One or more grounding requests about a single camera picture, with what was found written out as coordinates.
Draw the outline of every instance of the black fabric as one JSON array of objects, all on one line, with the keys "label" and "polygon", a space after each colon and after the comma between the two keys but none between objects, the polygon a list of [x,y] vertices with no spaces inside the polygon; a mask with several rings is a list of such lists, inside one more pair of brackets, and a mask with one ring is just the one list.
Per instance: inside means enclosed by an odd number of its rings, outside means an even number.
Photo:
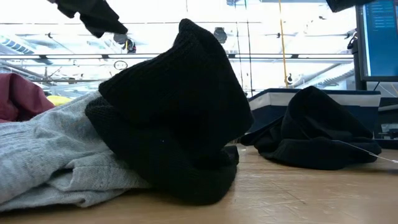
[{"label": "black fabric", "polygon": [[69,18],[80,14],[80,20],[95,37],[102,37],[105,32],[116,34],[127,33],[127,28],[121,24],[119,16],[104,0],[56,0],[58,10]]},{"label": "black fabric", "polygon": [[353,6],[363,6],[375,0],[326,0],[332,12],[340,12]]},{"label": "black fabric", "polygon": [[219,201],[238,163],[224,147],[252,125],[249,103],[225,51],[184,19],[174,46],[99,86],[86,107],[98,134],[154,187],[185,202]]},{"label": "black fabric", "polygon": [[124,45],[127,40],[127,35],[126,34],[114,34],[113,40],[120,45]]},{"label": "black fabric", "polygon": [[337,170],[350,164],[374,162],[381,148],[349,111],[323,91],[310,86],[289,102],[286,114],[241,138],[266,159],[284,164]]}]

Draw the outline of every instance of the black glove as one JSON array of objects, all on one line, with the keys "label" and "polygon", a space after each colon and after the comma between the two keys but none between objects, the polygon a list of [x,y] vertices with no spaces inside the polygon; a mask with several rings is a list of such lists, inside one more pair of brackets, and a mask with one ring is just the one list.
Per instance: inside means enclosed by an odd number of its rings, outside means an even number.
[{"label": "black glove", "polygon": [[127,33],[127,28],[121,24],[119,16],[104,0],[49,0],[58,4],[58,10],[69,18],[74,18],[76,12],[88,31],[100,38],[105,32],[116,34]]}]

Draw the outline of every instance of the wooden table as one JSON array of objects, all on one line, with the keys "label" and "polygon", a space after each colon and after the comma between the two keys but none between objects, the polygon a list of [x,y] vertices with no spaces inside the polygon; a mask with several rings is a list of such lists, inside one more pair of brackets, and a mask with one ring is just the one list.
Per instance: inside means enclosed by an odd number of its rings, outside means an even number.
[{"label": "wooden table", "polygon": [[[186,206],[156,193],[127,193],[91,208],[45,207],[0,213],[0,223],[398,223],[398,164],[338,171],[300,169],[240,148],[234,186],[218,204]],[[384,150],[398,159],[398,151]]]}]

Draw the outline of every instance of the monitor screen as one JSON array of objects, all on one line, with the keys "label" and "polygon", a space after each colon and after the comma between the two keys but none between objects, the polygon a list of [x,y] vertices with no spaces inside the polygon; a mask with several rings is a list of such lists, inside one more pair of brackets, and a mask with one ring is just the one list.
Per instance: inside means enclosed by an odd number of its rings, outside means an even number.
[{"label": "monitor screen", "polygon": [[398,80],[398,0],[377,0],[357,13],[363,79]]}]

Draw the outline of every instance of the cable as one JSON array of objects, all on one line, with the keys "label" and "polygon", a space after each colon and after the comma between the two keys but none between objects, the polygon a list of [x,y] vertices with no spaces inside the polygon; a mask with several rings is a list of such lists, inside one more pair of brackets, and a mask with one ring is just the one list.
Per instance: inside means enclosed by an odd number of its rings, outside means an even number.
[{"label": "cable", "polygon": [[[244,8],[246,12],[248,11],[248,1],[244,0]],[[251,96],[253,97],[253,78],[252,78],[252,70],[251,70],[251,45],[250,45],[250,29],[249,29],[249,18],[246,18],[246,24],[248,25],[248,39],[249,39],[249,68],[250,68],[250,90]]]},{"label": "cable", "polygon": [[378,82],[378,83],[376,84],[376,86],[374,87],[373,91],[377,89],[377,87],[379,86],[379,84],[380,84],[380,82]]},{"label": "cable", "polygon": [[391,83],[391,87],[395,90],[395,92],[398,94],[397,89],[394,87],[394,85]]},{"label": "cable", "polygon": [[392,94],[390,91],[386,90],[382,85],[380,85],[380,87],[385,90],[386,92],[388,92],[391,96],[396,97],[394,94]]},{"label": "cable", "polygon": [[[236,12],[236,1],[234,1],[235,12]],[[238,22],[236,21],[236,37],[238,38],[238,53],[241,53],[241,45],[239,44],[239,29],[238,29]],[[242,72],[242,57],[239,57],[239,66],[241,67],[241,83],[243,88],[243,72]]]},{"label": "cable", "polygon": [[350,143],[343,142],[343,141],[340,141],[340,140],[332,140],[332,141],[334,141],[334,142],[341,142],[341,143],[346,144],[346,145],[348,145],[348,146],[351,146],[351,147],[354,147],[354,148],[356,148],[356,149],[359,149],[359,150],[362,150],[362,151],[364,151],[364,152],[367,152],[367,153],[368,153],[369,155],[371,155],[371,156],[374,156],[374,157],[377,157],[377,158],[380,158],[380,159],[384,159],[384,160],[387,160],[387,161],[390,161],[390,162],[393,162],[393,163],[398,163],[398,161],[395,160],[395,159],[387,159],[387,158],[385,158],[385,157],[381,157],[381,156],[379,156],[379,155],[376,155],[376,154],[373,153],[373,152],[369,152],[368,150],[365,150],[365,149],[363,149],[363,148],[361,148],[361,147],[358,147],[358,146],[354,146],[354,145],[352,145],[352,144],[350,144]]},{"label": "cable", "polygon": [[287,83],[287,72],[286,72],[286,57],[285,57],[285,39],[284,39],[284,28],[282,21],[282,3],[279,0],[279,20],[280,20],[280,34],[282,36],[282,55],[284,59],[284,75],[285,75],[285,86],[288,88],[289,84]]},{"label": "cable", "polygon": [[58,72],[59,70],[61,70],[62,67],[58,68],[55,72],[53,72],[51,75],[49,75],[47,78],[51,78],[51,76],[53,76],[56,72]]},{"label": "cable", "polygon": [[51,36],[51,32],[49,32],[47,34],[47,37],[49,37],[52,41],[54,41],[55,43],[57,43],[58,45],[60,45],[61,47],[63,47],[64,49],[67,49],[70,53],[75,54],[73,51],[71,51],[69,48],[67,48],[66,46],[64,46],[63,44],[61,44],[60,42],[54,40],[54,38]]}]

